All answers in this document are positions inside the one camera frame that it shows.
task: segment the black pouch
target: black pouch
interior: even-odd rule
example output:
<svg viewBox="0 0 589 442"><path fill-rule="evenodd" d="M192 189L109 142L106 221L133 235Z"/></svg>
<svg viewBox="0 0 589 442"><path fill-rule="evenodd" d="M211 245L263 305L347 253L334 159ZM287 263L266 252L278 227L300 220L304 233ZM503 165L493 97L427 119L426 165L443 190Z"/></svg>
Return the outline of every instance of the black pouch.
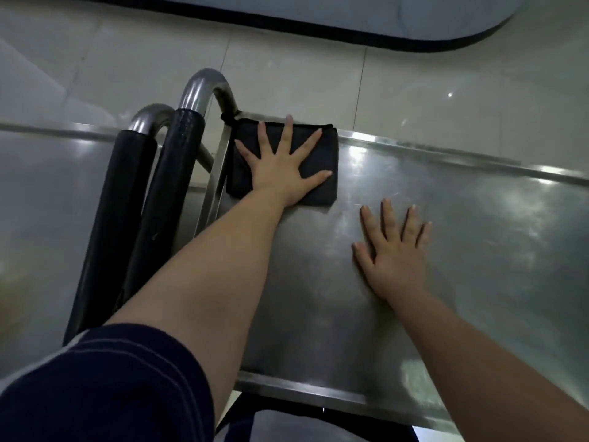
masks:
<svg viewBox="0 0 589 442"><path fill-rule="evenodd" d="M235 148L235 139L240 140L255 156L260 158L260 144L257 139L257 121L239 119L233 124L231 139L229 140L229 167L227 168L227 192L238 199L243 198L252 190L252 171L246 160L239 155ZM307 206L331 206L337 197L337 163L339 161L339 146L337 143L337 129L331 124L327 126L310 126L295 124L293 126L293 140L291 153L297 150L318 128L323 129L321 139L301 163L298 171L300 176L308 178L320 170L331 170L333 174L323 184L310 191L298 204ZM276 153L284 124L281 122L267 122L266 133L272 150Z"/></svg>

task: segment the dark blue sleeve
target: dark blue sleeve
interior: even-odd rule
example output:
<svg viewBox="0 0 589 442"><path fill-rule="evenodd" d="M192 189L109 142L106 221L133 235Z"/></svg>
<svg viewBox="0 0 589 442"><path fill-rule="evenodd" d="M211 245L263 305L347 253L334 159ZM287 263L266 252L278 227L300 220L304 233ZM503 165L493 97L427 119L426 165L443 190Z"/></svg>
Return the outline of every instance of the dark blue sleeve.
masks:
<svg viewBox="0 0 589 442"><path fill-rule="evenodd" d="M214 437L209 384L179 341L116 324L10 384L0 441L198 441Z"/></svg>

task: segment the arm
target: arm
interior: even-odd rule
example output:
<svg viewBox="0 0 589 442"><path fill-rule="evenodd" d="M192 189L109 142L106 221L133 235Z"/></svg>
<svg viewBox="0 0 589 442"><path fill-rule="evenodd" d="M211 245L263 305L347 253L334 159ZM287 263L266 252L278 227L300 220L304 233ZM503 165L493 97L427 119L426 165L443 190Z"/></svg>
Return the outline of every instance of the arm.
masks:
<svg viewBox="0 0 589 442"><path fill-rule="evenodd" d="M252 169L253 191L178 252L108 321L146 324L183 343L207 377L217 419L237 377L283 209L331 175L321 171L300 178L298 167L321 130L290 155L292 124L288 117L276 154L266 126L259 124L260 159L236 141Z"/></svg>
<svg viewBox="0 0 589 442"><path fill-rule="evenodd" d="M431 223L419 227L412 207L401 235L390 200L384 233L366 206L361 216L376 258L356 243L356 259L403 323L465 440L587 440L589 411L425 291Z"/></svg>

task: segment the finger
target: finger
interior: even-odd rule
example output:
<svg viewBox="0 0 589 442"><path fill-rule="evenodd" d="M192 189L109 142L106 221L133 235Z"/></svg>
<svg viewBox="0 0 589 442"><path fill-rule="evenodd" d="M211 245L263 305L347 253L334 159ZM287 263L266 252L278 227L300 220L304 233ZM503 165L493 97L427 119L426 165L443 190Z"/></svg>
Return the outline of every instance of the finger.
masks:
<svg viewBox="0 0 589 442"><path fill-rule="evenodd" d="M246 163L250 169L254 169L256 163L260 161L258 160L257 156L250 152L240 140L235 140L235 147L237 148L239 155L241 155L243 159L246 160Z"/></svg>
<svg viewBox="0 0 589 442"><path fill-rule="evenodd" d="M260 155L264 158L265 155L272 155L272 146L268 140L266 133L266 123L264 121L258 122L258 142L260 143Z"/></svg>
<svg viewBox="0 0 589 442"><path fill-rule="evenodd" d="M405 226L403 227L403 243L415 246L417 244L417 235L419 234L419 220L415 205L407 211Z"/></svg>
<svg viewBox="0 0 589 442"><path fill-rule="evenodd" d="M291 143L293 140L293 117L286 115L284 122L284 128L282 129L282 136L280 143L278 144L278 150L276 153L284 153L286 155L291 153Z"/></svg>
<svg viewBox="0 0 589 442"><path fill-rule="evenodd" d="M303 180L303 185L305 186L305 194L312 189L315 189L318 185L322 184L327 180L333 172L331 170L321 170L317 172L315 175L310 176L309 178L305 178Z"/></svg>
<svg viewBox="0 0 589 442"><path fill-rule="evenodd" d="M354 257L358 261L358 265L362 268L365 275L368 275L374 269L374 262L368 253L368 247L364 242L356 242L352 244L352 251Z"/></svg>
<svg viewBox="0 0 589 442"><path fill-rule="evenodd" d="M311 151L315 148L319 140L321 139L321 135L323 134L323 129L318 128L313 134L309 137L305 143L299 147L293 153L293 156L297 159L298 163L302 163L305 161L305 158L309 156Z"/></svg>
<svg viewBox="0 0 589 442"><path fill-rule="evenodd" d="M429 242L429 237L432 232L432 223L427 222L423 223L421 227L421 232L419 233L419 237L417 238L417 248L423 250Z"/></svg>
<svg viewBox="0 0 589 442"><path fill-rule="evenodd" d="M385 239L380 227L376 223L374 215L370 211L370 208L367 206L362 206L360 208L360 216L362 218L362 224L364 225L364 229L366 230L366 234L368 238L374 245L374 248L378 252L380 248L387 244L387 240Z"/></svg>
<svg viewBox="0 0 589 442"><path fill-rule="evenodd" d="M400 242L399 230L395 223L395 213L390 199L382 200L382 224L385 231L385 237L389 242Z"/></svg>

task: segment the hand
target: hand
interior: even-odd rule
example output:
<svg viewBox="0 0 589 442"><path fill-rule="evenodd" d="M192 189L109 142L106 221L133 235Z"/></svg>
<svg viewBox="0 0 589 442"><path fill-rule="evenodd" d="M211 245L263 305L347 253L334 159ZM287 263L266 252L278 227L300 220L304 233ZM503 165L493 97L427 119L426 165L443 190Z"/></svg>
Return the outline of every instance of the hand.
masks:
<svg viewBox="0 0 589 442"><path fill-rule="evenodd" d="M403 234L397 225L391 201L385 199L382 208L382 230L367 206L360 208L362 224L376 250L372 260L364 242L352 245L354 256L374 292L395 308L406 295L421 293L425 288L425 254L432 223L419 225L415 205L409 208Z"/></svg>
<svg viewBox="0 0 589 442"><path fill-rule="evenodd" d="M252 184L254 191L268 190L274 192L283 207L292 206L305 194L327 180L331 170L322 170L309 178L301 178L298 167L309 156L323 130L315 131L305 143L291 155L293 138L293 117L288 115L282 131L282 138L278 144L276 154L270 147L266 124L258 123L258 141L260 155L257 158L240 140L235 140L239 154L246 160L252 170Z"/></svg>

